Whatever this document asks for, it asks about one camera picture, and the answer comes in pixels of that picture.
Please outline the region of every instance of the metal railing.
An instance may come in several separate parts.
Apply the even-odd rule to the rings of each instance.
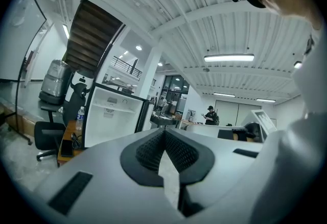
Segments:
[[[120,70],[123,70],[126,73],[129,73],[130,75],[133,75],[134,77],[136,77],[138,80],[140,80],[142,72],[138,69],[136,69],[135,67],[133,67],[132,65],[124,62],[123,60],[119,59],[118,57],[114,56],[110,62],[111,65],[119,68]],[[156,80],[152,79],[152,83],[151,85],[154,86],[155,85]]]

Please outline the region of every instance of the black mesh grille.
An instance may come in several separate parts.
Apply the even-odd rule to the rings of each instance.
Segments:
[[[161,132],[136,150],[136,158],[138,162],[143,167],[154,171],[155,173],[159,172],[160,160],[165,151],[165,138],[162,137],[163,134],[164,132]]]
[[[193,165],[199,153],[187,143],[166,132],[166,152],[178,172]]]

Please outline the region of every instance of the shelf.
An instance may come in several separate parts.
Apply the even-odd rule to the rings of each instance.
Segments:
[[[92,105],[98,106],[98,107],[101,107],[101,108],[110,109],[110,110],[120,111],[120,112],[135,113],[133,110],[128,109],[128,108],[127,109],[117,108],[117,107],[113,107],[113,106],[110,106],[110,105],[99,104],[99,103],[93,103]]]

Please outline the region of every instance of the water bottle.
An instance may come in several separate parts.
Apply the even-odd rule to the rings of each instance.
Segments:
[[[82,106],[77,113],[77,122],[76,122],[76,131],[81,131],[83,127],[83,120],[84,120],[84,107]]]

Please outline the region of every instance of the white pillar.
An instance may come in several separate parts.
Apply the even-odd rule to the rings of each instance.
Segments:
[[[151,49],[148,60],[142,71],[142,76],[139,80],[135,96],[146,99],[152,84],[155,71],[157,70],[158,62],[162,54],[162,46],[155,46]]]

